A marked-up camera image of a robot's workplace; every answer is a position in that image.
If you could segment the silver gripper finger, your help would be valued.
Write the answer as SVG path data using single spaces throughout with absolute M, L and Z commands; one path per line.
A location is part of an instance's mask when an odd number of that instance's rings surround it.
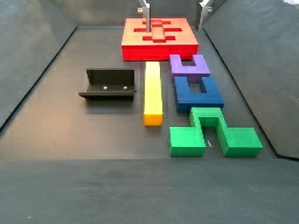
M 204 19 L 208 13 L 212 12 L 212 7 L 211 7 L 212 2 L 214 0 L 202 0 L 202 2 L 199 3 L 199 9 L 200 9 L 199 28 L 202 28 L 203 26 Z
M 146 0 L 138 0 L 140 7 L 138 8 L 138 13 L 143 15 L 146 19 L 146 31 L 151 31 L 151 4 Z

